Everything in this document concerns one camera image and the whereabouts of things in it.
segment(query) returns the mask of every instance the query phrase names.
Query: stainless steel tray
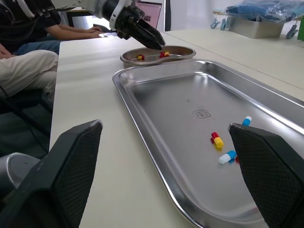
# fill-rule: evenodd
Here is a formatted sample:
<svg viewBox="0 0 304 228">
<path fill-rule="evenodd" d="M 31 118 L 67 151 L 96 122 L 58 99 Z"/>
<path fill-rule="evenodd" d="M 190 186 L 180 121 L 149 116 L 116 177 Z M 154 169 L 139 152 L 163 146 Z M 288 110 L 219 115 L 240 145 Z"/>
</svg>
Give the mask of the stainless steel tray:
<svg viewBox="0 0 304 228">
<path fill-rule="evenodd" d="M 304 157 L 304 103 L 220 63 L 185 60 L 117 72 L 113 81 L 176 207 L 204 228 L 266 228 L 236 162 L 229 123 L 282 136 Z M 210 142 L 218 132 L 221 152 Z"/>
<path fill-rule="evenodd" d="M 170 56 L 159 58 L 161 52 L 169 52 Z M 139 55 L 144 55 L 145 60 L 138 60 L 137 57 Z M 195 50 L 189 47 L 164 46 L 162 51 L 144 47 L 122 53 L 120 60 L 123 61 L 124 68 L 128 68 L 136 66 L 151 66 L 165 62 L 185 60 L 193 58 L 195 55 Z"/>
</svg>

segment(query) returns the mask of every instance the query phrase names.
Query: person's hand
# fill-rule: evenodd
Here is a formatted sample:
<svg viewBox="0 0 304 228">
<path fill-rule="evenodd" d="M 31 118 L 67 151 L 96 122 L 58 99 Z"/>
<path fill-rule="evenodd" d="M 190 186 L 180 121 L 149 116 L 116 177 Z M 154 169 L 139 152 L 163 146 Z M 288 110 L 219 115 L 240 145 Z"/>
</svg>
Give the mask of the person's hand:
<svg viewBox="0 0 304 228">
<path fill-rule="evenodd" d="M 11 55 L 11 53 L 2 44 L 0 44 L 0 54 Z"/>
<path fill-rule="evenodd" d="M 102 34 L 103 32 L 93 32 L 90 34 L 90 38 L 94 39 L 94 38 L 100 38 L 99 34 Z"/>
<path fill-rule="evenodd" d="M 85 32 L 86 33 L 94 33 L 94 32 L 102 32 L 102 30 L 99 27 L 92 27 L 92 28 L 86 29 Z"/>
</svg>

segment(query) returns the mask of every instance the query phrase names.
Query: laptop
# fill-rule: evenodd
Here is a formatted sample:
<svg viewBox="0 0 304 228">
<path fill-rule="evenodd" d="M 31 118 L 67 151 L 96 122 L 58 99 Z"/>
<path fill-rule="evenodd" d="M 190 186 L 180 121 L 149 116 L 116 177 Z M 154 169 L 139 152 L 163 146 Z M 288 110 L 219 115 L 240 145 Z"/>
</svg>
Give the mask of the laptop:
<svg viewBox="0 0 304 228">
<path fill-rule="evenodd" d="M 160 18 L 162 4 L 156 2 L 139 1 L 136 3 L 136 6 L 144 11 L 145 15 L 143 20 L 152 27 L 156 28 Z"/>
</svg>

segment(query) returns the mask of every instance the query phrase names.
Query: white capsule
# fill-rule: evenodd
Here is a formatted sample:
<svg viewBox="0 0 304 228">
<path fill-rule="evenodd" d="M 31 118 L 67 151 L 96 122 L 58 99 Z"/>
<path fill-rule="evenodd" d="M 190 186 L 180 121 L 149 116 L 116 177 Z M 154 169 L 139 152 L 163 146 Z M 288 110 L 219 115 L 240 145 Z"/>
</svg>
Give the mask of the white capsule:
<svg viewBox="0 0 304 228">
<path fill-rule="evenodd" d="M 228 161 L 234 159 L 237 156 L 237 153 L 235 151 L 229 151 L 227 153 L 225 153 L 223 156 L 221 156 L 218 161 L 221 164 L 225 164 Z"/>
</svg>

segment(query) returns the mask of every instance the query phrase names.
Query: pill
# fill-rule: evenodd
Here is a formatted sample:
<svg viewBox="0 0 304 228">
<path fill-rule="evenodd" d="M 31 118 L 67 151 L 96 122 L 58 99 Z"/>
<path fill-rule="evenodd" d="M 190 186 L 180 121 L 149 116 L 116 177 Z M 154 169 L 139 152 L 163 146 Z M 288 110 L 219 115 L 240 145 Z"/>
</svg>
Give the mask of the pill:
<svg viewBox="0 0 304 228">
<path fill-rule="evenodd" d="M 251 118 L 250 116 L 247 116 L 247 117 L 245 118 L 245 120 L 243 121 L 242 124 L 243 124 L 244 126 L 249 126 L 251 120 L 252 120 L 252 118 Z"/>
<path fill-rule="evenodd" d="M 144 60 L 144 55 L 139 55 L 137 58 L 141 59 L 141 60 Z"/>
<path fill-rule="evenodd" d="M 237 156 L 237 153 L 235 151 L 229 151 L 227 153 L 225 153 L 223 156 L 221 156 L 218 161 L 221 164 L 225 164 L 228 161 L 234 159 Z"/>
<path fill-rule="evenodd" d="M 217 147 L 217 145 L 215 144 L 215 142 L 212 138 L 210 139 L 210 141 L 213 144 L 215 150 L 217 150 L 218 152 L 222 152 L 222 148 Z"/>
<path fill-rule="evenodd" d="M 164 52 L 161 52 L 160 53 L 160 58 L 164 58 L 165 57 L 165 53 Z"/>
<path fill-rule="evenodd" d="M 221 140 L 221 138 L 219 137 L 219 134 L 216 132 L 213 132 L 211 134 L 211 137 L 213 138 L 215 144 L 217 147 L 222 148 L 224 146 L 223 141 Z"/>
</svg>

